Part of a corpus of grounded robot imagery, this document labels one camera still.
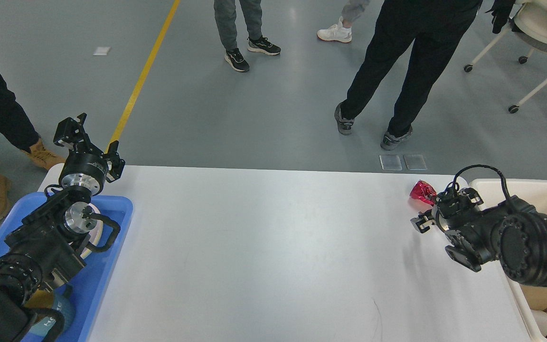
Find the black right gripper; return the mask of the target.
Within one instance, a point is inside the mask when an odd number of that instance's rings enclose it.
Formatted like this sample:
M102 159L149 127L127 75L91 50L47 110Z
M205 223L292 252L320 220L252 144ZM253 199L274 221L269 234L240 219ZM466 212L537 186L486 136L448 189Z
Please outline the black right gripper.
M483 204L480 194L474 188L460 189L459 197L469 205L479 206ZM442 232L456 229L459 225L457 205L457 197L437 197L432 211L419 212L410 221L416 231L422 234L436 226Z

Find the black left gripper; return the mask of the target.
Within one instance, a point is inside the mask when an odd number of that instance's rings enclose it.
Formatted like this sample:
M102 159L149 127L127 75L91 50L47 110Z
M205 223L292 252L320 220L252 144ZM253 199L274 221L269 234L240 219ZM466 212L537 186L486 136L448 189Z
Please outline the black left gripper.
M82 186L96 196L104 190L104 182L118 180L125 167L125 160L118 152L119 141L108 146L105 154L94 154L94 146L84 130L86 113L61 121L54 134L53 143L69 150L69 156L59 176L59 185Z

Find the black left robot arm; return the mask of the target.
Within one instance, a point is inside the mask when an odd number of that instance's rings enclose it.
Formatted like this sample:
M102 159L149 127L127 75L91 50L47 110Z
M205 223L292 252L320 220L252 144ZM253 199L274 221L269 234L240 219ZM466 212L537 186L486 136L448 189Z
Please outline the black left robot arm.
M20 227L6 236L8 253L0 256L0 342L19 342L38 318L54 318L44 341L54 342L62 333L65 317L56 309L30 308L37 290L54 291L68 284L85 267L81 253L108 251L120 224L90 207L104 182L121 177L125 161L119 142L103 152L85 132L85 113L61 121L54 143L67 147L69 155L55 191L44 191L46 201L22 219Z

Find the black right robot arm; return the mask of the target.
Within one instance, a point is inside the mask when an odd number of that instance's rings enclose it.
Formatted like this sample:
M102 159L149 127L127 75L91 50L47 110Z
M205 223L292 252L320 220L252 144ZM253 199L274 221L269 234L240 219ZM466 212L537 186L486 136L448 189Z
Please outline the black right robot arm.
M503 173L497 174L504 195L497 206L480 209L480 194L460 188L456 174L436 195L432 209L412 219L413 227L421 233L439 228L450 242L447 255L472 271L498 260L513 281L547 286L547 214L510 195Z

